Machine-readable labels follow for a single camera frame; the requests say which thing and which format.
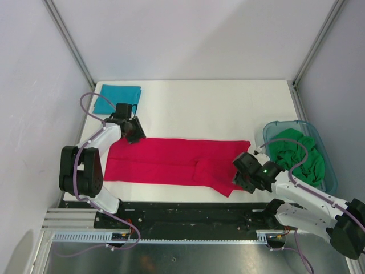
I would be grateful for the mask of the red t shirt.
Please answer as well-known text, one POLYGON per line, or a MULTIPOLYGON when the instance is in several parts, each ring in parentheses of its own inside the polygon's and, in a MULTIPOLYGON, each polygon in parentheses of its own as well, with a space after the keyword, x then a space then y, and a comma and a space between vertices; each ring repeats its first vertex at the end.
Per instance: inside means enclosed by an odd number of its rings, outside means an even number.
POLYGON ((247 140, 119 140, 109 149, 104 180, 209 187, 228 197, 239 189, 233 160, 249 147, 247 140))

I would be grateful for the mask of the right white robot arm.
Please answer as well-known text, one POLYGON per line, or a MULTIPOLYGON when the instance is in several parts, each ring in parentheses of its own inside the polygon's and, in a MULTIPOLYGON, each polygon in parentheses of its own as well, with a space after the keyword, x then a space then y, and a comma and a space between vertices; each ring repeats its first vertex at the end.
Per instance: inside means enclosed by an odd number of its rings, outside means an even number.
POLYGON ((270 229, 295 227, 323 238, 341 255, 357 260, 364 252, 364 203, 348 202, 314 188, 270 161, 262 153, 242 153, 234 159, 234 184, 253 193, 273 193, 263 214, 270 229))

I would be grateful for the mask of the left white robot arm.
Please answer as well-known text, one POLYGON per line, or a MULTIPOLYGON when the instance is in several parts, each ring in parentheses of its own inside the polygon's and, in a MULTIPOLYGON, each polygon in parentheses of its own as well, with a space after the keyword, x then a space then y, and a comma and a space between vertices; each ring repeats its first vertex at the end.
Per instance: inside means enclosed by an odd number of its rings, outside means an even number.
POLYGON ((96 132, 61 151, 60 190, 102 213, 107 212, 106 221, 114 228, 125 224, 126 214, 119 210, 120 200, 103 186, 101 156, 119 140, 134 144, 145 138, 136 110, 136 104, 117 103, 115 111, 101 121, 96 132))

